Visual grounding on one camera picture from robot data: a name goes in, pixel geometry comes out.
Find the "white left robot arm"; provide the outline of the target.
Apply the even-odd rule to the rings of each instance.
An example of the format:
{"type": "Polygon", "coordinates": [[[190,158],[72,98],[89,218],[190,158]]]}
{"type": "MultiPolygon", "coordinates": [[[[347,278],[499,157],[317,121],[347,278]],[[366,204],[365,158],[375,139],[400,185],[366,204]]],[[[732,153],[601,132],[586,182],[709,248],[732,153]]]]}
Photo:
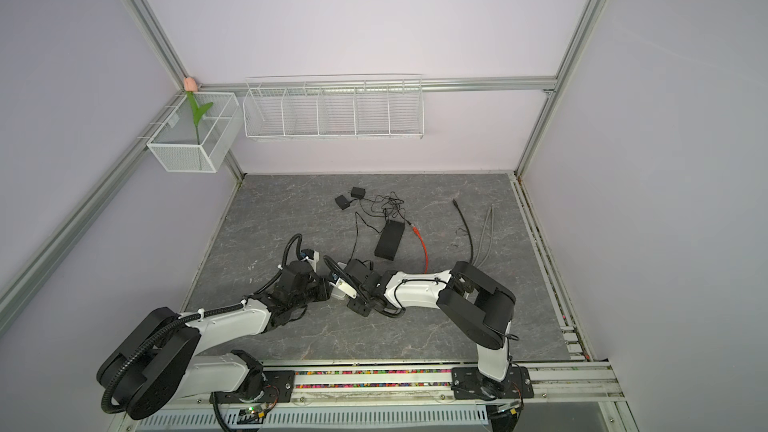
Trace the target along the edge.
{"type": "Polygon", "coordinates": [[[212,404],[229,398],[268,408],[280,391],[268,382],[263,365],[234,349],[219,356],[208,350],[297,321],[309,304],[330,297],[328,281],[317,272],[320,254],[294,235],[276,275],[239,302],[180,314],[168,307],[150,312],[97,371],[103,387],[100,407],[140,420],[169,402],[207,394],[212,404]]]}

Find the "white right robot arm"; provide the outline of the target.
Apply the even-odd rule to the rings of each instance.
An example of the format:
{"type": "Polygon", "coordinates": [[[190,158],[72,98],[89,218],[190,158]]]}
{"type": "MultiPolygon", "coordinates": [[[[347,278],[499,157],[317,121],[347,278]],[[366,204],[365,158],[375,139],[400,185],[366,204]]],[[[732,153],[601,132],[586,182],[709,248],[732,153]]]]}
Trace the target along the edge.
{"type": "Polygon", "coordinates": [[[395,319],[412,308],[440,310],[475,343],[479,375],[494,383],[506,379],[516,297],[471,263],[458,261],[449,270],[427,274],[380,274],[360,260],[340,263],[329,256],[323,263],[332,286],[355,313],[374,311],[395,319]]]}

